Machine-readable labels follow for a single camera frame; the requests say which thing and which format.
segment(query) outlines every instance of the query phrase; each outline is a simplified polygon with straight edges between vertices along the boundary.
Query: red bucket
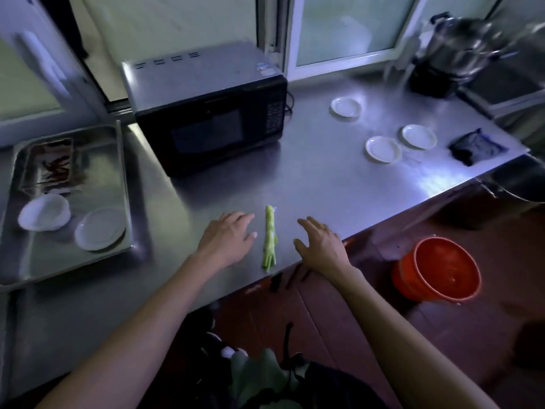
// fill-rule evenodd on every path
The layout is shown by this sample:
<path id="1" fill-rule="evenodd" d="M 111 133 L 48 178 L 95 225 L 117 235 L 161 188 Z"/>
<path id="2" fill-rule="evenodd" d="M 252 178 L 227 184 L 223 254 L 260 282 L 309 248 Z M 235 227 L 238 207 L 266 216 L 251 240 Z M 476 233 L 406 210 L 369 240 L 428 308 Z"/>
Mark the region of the red bucket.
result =
<path id="1" fill-rule="evenodd" d="M 427 237 L 397 261 L 393 285 L 408 299 L 465 302 L 479 294 L 481 274 L 472 256 L 454 241 Z"/>

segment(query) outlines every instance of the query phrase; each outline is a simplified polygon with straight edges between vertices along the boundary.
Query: stainless steel tray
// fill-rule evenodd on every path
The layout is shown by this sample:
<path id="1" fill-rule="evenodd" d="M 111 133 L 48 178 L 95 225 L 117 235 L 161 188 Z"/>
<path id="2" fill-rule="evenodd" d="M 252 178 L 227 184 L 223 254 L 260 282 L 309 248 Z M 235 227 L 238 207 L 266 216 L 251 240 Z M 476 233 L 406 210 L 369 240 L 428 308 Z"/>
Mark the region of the stainless steel tray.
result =
<path id="1" fill-rule="evenodd" d="M 32 146 L 70 138 L 74 144 L 70 180 L 56 187 L 69 187 L 63 194 L 70 203 L 72 218 L 57 231 L 30 232 L 17 224 L 23 206 L 46 188 L 36 186 L 33 192 L 20 185 L 28 167 Z M 58 135 L 42 137 L 18 144 L 10 195 L 0 234 L 0 292 L 44 280 L 57 274 L 122 253 L 133 245 L 133 232 L 126 190 L 123 138 L 118 126 L 97 126 Z M 105 207 L 125 211 L 127 227 L 123 236 L 101 251 L 85 251 L 74 242 L 74 230 L 89 212 Z"/>

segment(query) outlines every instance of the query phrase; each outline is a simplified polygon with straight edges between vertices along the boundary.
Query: forearm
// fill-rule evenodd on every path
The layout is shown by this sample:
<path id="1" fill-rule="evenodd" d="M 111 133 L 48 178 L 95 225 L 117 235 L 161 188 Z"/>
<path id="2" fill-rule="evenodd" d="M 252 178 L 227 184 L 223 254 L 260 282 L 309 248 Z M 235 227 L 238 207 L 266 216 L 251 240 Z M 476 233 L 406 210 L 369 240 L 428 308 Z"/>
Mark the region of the forearm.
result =
<path id="1" fill-rule="evenodd" d="M 497 405 L 393 309 L 353 268 L 333 281 L 358 320 L 400 402 L 409 408 Z"/>
<path id="2" fill-rule="evenodd" d="M 172 279 L 38 406 L 135 408 L 214 266 L 191 256 Z"/>

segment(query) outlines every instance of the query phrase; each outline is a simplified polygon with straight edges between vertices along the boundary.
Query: microwave top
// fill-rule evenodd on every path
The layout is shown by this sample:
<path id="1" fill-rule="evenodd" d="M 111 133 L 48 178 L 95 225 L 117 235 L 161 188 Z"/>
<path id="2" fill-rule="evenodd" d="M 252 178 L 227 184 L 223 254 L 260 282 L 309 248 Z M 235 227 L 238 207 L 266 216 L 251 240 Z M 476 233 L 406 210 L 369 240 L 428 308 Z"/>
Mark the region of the microwave top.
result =
<path id="1" fill-rule="evenodd" d="M 122 67 L 134 114 L 282 75 L 250 42 L 125 61 Z"/>

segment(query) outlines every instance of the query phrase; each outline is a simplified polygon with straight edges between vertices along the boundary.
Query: celery stalk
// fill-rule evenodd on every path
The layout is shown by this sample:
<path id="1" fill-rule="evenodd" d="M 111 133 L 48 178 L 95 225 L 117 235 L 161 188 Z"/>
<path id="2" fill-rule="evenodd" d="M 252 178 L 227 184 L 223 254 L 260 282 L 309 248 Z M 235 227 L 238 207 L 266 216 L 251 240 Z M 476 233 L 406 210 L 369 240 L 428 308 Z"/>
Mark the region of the celery stalk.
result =
<path id="1" fill-rule="evenodd" d="M 265 245 L 263 247 L 263 269 L 268 273 L 272 266 L 276 265 L 275 244 L 278 242 L 274 229 L 274 208 L 265 207 Z"/>

